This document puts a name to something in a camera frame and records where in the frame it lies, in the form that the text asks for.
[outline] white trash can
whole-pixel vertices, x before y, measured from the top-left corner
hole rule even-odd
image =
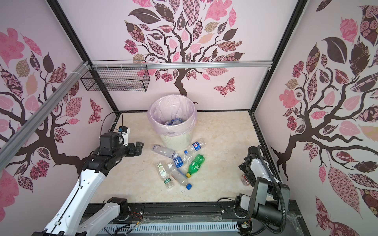
[[[147,112],[156,133],[160,135],[164,146],[173,150],[183,150],[192,141],[194,125],[197,122],[197,110],[193,102],[183,95],[167,95],[159,98]],[[180,118],[178,125],[163,125],[167,120]]]

